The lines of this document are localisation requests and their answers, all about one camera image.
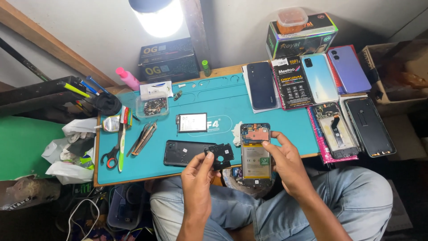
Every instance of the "pink bottle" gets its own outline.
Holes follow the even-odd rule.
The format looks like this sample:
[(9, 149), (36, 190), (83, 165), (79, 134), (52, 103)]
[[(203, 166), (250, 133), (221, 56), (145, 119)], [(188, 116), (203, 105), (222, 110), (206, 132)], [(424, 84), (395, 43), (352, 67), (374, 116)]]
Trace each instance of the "pink bottle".
[(140, 82), (129, 71), (125, 71), (122, 67), (116, 69), (116, 74), (125, 82), (132, 90), (140, 90)]

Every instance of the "light bulb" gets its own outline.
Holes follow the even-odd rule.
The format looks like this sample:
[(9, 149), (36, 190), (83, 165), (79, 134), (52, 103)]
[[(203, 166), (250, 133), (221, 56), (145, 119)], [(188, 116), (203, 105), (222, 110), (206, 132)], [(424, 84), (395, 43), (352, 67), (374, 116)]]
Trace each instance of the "light bulb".
[(157, 12), (140, 13), (133, 10), (144, 30), (158, 38), (175, 34), (183, 24), (183, 12), (179, 0), (172, 2)]

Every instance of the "green cloth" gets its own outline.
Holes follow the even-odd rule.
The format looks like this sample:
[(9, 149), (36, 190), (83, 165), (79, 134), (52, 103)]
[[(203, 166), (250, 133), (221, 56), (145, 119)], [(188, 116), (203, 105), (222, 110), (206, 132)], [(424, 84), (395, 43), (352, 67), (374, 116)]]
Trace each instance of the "green cloth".
[(47, 145), (64, 138), (63, 124), (25, 117), (0, 117), (0, 180), (36, 175), (51, 178), (45, 172), (51, 165), (42, 157)]

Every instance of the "light blue smartphone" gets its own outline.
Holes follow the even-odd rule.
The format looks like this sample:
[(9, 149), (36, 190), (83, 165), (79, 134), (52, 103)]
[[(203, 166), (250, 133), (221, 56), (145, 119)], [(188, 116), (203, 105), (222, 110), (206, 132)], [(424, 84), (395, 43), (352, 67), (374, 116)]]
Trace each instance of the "light blue smartphone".
[(336, 102), (339, 100), (337, 87), (323, 55), (302, 58), (303, 69), (315, 103)]

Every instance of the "black phone back cover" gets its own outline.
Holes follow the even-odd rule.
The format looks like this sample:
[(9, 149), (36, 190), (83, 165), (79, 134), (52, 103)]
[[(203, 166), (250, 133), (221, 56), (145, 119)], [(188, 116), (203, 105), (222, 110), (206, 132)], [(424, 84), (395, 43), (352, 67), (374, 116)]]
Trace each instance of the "black phone back cover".
[(372, 100), (368, 97), (345, 101), (361, 144), (367, 154), (378, 157), (395, 153), (394, 144)]
[(268, 62), (247, 65), (248, 84), (254, 109), (267, 109), (276, 106), (272, 69)]
[(168, 140), (165, 147), (163, 163), (170, 166), (187, 166), (192, 158), (215, 143), (185, 142)]

